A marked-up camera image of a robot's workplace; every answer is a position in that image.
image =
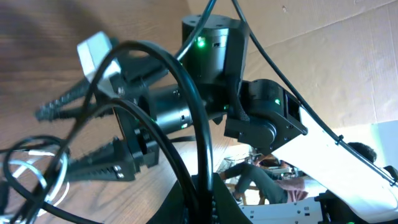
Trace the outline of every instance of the cardboard wall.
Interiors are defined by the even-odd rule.
[[[206,1],[188,0],[200,13]],[[398,118],[397,1],[240,1],[274,62],[332,128]],[[230,1],[216,14],[236,15]],[[251,46],[244,79],[279,78]]]

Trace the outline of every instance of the wood grain surface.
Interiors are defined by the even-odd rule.
[[[82,76],[76,45],[103,30],[120,40],[145,39],[171,52],[181,43],[181,18],[190,13],[185,0],[0,0],[0,148],[29,135],[64,138],[73,121],[38,123],[33,112],[56,98]],[[172,77],[160,85],[172,83]],[[215,166],[232,140],[223,137],[224,124],[211,123]],[[188,128],[172,136],[193,134]],[[80,156],[120,136],[114,117],[96,119],[71,145]],[[194,142],[176,144],[191,174],[197,173]],[[164,155],[159,165],[137,174],[128,183],[82,182],[60,208],[105,223],[145,223],[160,207],[175,182]],[[33,177],[24,179],[30,188]],[[11,194],[9,211],[23,202]],[[37,223],[66,223],[46,214]]]

